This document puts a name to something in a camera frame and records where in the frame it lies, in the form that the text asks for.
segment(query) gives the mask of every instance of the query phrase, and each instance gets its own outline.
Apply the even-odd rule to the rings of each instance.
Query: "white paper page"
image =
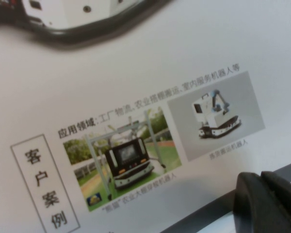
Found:
[[[214,90],[241,125],[202,139],[194,103],[212,108]],[[226,121],[216,101],[212,125]],[[95,162],[86,136],[147,117],[157,147],[147,126],[136,136],[152,159],[135,141],[130,156],[114,149],[117,166],[95,146]],[[159,233],[233,190],[240,172],[290,164],[291,0],[174,0],[81,46],[0,24],[2,233]]]

